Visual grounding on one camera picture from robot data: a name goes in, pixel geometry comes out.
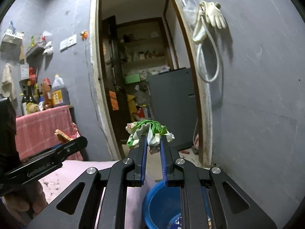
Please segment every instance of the pink checkered cloth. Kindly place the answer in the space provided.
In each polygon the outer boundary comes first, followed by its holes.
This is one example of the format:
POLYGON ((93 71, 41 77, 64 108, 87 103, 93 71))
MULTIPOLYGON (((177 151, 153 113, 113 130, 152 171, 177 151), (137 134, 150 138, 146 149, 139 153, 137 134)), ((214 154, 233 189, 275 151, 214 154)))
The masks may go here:
MULTIPOLYGON (((72 135, 73 122, 68 106, 61 106, 16 118, 16 129, 16 149, 23 159, 59 144, 56 129, 72 135)), ((83 161, 80 152, 68 159, 83 161)))

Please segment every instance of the wooden shelf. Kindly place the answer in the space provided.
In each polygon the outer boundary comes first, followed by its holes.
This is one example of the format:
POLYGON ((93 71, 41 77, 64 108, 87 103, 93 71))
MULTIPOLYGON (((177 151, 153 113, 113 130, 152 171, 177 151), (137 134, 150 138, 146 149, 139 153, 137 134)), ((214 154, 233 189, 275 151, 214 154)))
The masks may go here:
POLYGON ((132 62, 121 62, 121 63, 122 63, 122 66, 138 66, 138 65, 150 64, 153 62, 161 62, 162 60, 165 60, 165 56, 154 57, 154 58, 149 58, 149 59, 140 59, 140 60, 132 61, 132 62))
POLYGON ((122 44, 127 47, 134 47, 134 46, 139 46, 139 45, 143 45, 143 44, 152 44, 152 43, 156 43, 156 42, 160 42, 160 41, 162 42, 162 37, 148 38, 148 39, 144 39, 144 40, 137 40, 137 41, 122 43, 122 44))

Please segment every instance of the light switch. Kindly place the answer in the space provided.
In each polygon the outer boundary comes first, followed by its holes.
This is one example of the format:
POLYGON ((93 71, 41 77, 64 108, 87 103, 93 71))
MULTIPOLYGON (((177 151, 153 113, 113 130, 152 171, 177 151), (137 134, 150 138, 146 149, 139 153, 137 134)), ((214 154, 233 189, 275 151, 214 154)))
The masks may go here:
POLYGON ((76 44, 76 34, 60 42, 59 49, 62 51, 75 44, 76 44))

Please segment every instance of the bottle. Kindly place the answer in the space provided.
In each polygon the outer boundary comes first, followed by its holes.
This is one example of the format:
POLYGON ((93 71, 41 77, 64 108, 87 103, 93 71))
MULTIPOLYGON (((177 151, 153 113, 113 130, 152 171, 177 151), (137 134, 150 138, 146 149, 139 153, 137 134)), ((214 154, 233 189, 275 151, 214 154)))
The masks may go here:
POLYGON ((70 105, 68 90, 64 86, 63 79, 59 77, 59 74, 55 75, 52 85, 52 101, 53 107, 70 105))
POLYGON ((21 111, 22 111, 22 115, 27 115, 27 110, 26 110, 26 101, 27 101, 28 97, 26 95, 26 90, 25 90, 25 86, 23 86, 23 97, 21 100, 21 111))
POLYGON ((47 81, 42 82, 42 94, 43 94, 43 100, 44 100, 44 109, 47 110, 49 108, 53 107, 52 103, 52 95, 51 95, 51 88, 47 81))
POLYGON ((37 103, 40 102, 40 97, 39 97, 39 85, 35 84, 35 89, 34 89, 34 98, 37 101, 37 103))
POLYGON ((32 104, 37 104, 36 100, 34 99, 32 95, 32 89, 31 89, 31 81, 27 82, 27 101, 26 101, 26 110, 27 113, 29 114, 29 108, 32 104))

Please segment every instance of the shelf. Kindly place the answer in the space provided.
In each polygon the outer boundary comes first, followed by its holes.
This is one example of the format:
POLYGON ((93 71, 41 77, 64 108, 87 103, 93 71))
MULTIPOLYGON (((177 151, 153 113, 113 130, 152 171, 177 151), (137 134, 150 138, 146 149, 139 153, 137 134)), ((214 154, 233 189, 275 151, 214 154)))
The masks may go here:
POLYGON ((27 51, 27 53, 25 54, 25 57, 34 57, 39 53, 43 53, 44 46, 47 44, 46 41, 41 41, 41 42, 37 42, 30 50, 27 51))
POLYGON ((132 62, 121 62, 121 63, 122 63, 122 66, 138 66, 138 65, 149 64, 149 63, 153 63, 153 62, 161 62, 162 60, 165 60, 165 56, 154 57, 154 58, 149 58, 149 59, 140 59, 140 60, 132 61, 132 62))
POLYGON ((122 44, 127 47, 134 47, 134 46, 143 45, 143 44, 151 44, 151 43, 155 43, 155 42, 159 42, 159 41, 162 41, 162 37, 147 38, 144 40, 136 40, 133 42, 122 43, 122 44))

